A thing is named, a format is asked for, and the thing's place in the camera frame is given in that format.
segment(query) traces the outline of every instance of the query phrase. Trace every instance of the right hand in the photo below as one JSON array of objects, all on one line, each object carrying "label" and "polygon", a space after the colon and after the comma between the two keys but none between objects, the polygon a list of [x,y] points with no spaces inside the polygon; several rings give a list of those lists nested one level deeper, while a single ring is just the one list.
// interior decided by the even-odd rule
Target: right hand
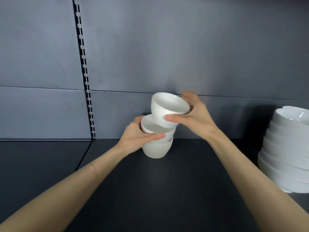
[{"label": "right hand", "polygon": [[165,116],[165,120],[180,123],[187,126],[193,133],[203,139],[210,137],[219,130],[212,120],[205,104],[195,93],[189,91],[182,92],[182,99],[187,101],[191,107],[191,112],[187,115],[170,114]]}]

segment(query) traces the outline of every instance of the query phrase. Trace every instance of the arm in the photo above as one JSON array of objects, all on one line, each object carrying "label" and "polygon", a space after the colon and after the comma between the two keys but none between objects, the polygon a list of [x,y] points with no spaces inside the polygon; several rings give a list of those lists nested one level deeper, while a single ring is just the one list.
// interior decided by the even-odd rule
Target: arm
[{"label": "arm", "polygon": [[0,231],[63,231],[114,167],[128,154],[164,134],[144,134],[137,117],[108,152],[27,203],[0,225]]},{"label": "arm", "polygon": [[278,232],[308,231],[309,215],[219,130],[197,95],[184,91],[183,99],[193,110],[187,115],[167,115],[165,119],[186,125],[211,145],[259,228]]}]

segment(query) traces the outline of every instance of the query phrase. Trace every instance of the stacked bowls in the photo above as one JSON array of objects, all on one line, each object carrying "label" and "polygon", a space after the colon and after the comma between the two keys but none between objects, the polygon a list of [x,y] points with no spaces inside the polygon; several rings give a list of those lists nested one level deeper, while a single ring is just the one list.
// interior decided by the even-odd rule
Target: stacked bowls
[{"label": "stacked bowls", "polygon": [[165,137],[146,143],[142,149],[146,156],[154,159],[166,155],[173,143],[173,135],[178,123],[166,121],[168,114],[186,114],[190,105],[175,94],[155,93],[151,99],[151,114],[141,119],[141,131],[147,134],[164,133]]},{"label": "stacked bowls", "polygon": [[309,193],[309,110],[276,109],[257,162],[283,191]]}]

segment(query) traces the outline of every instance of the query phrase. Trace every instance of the panel seam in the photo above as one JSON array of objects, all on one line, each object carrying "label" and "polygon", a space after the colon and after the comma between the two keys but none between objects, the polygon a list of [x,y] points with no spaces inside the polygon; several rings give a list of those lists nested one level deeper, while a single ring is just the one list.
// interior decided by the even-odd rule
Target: panel seam
[{"label": "panel seam", "polygon": [[86,95],[91,138],[95,139],[95,123],[93,119],[91,90],[90,90],[89,75],[88,75],[88,70],[87,70],[87,61],[86,61],[86,54],[85,54],[82,20],[81,20],[80,9],[79,9],[79,0],[72,0],[72,1],[73,1],[73,8],[74,8],[76,34],[77,34],[77,40],[79,44],[79,55],[80,55],[80,62],[81,62],[81,67],[82,67],[82,75],[83,75],[83,81],[84,81],[84,90],[85,90],[85,95]]}]

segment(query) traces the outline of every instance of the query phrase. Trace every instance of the stack of white plates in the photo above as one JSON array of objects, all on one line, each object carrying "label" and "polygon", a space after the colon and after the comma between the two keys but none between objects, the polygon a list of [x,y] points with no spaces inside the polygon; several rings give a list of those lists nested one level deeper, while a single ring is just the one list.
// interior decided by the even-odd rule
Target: stack of white plates
[{"label": "stack of white plates", "polygon": [[309,110],[275,110],[258,166],[283,191],[309,193]]}]

